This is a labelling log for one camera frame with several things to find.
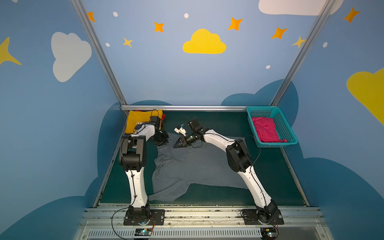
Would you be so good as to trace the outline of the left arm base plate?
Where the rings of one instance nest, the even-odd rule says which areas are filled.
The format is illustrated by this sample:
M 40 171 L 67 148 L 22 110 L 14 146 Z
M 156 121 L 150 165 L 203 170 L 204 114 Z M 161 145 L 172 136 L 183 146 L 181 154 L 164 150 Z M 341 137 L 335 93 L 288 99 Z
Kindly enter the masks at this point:
M 124 217 L 124 226 L 162 226 L 165 221 L 165 210 L 128 209 Z

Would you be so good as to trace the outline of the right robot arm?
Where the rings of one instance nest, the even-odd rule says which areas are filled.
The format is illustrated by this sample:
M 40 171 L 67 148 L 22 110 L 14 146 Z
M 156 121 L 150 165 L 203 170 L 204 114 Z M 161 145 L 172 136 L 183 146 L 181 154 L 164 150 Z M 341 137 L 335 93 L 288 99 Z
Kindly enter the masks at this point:
M 229 167 L 240 175 L 253 196 L 260 222 L 266 224 L 270 221 L 283 219 L 276 202 L 267 193 L 257 177 L 245 141 L 225 137 L 208 128 L 197 131 L 193 130 L 193 133 L 190 135 L 187 134 L 183 127 L 176 127 L 174 131 L 181 135 L 174 148 L 191 146 L 194 142 L 200 140 L 214 145 L 226 153 Z

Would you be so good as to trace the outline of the grey t-shirt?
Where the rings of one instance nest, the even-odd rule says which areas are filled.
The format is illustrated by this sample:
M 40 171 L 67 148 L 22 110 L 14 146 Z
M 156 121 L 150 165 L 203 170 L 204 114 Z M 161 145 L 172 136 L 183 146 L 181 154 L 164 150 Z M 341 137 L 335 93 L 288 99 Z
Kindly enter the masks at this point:
M 225 151 L 201 141 L 191 147 L 174 148 L 178 139 L 171 134 L 167 144 L 157 147 L 150 201 L 173 202 L 191 184 L 247 189 L 240 175 L 229 167 Z

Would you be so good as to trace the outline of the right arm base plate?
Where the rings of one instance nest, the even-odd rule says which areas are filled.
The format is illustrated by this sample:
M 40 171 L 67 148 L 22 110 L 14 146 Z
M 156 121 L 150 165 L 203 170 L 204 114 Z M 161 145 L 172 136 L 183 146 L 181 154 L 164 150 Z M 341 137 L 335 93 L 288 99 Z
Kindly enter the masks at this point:
M 246 225 L 284 225 L 281 211 L 267 213 L 264 209 L 243 209 L 240 213 Z

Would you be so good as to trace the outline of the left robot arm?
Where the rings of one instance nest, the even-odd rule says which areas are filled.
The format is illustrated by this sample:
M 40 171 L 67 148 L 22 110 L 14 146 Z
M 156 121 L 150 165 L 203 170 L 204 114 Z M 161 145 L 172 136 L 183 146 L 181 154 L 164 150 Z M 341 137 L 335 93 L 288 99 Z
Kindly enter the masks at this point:
M 128 177 L 130 186 L 128 218 L 139 222 L 151 218 L 144 179 L 144 168 L 148 160 L 147 141 L 152 140 L 157 145 L 163 145 L 168 142 L 168 138 L 168 134 L 161 130 L 161 121 L 144 122 L 135 133 L 123 135 L 119 163 Z

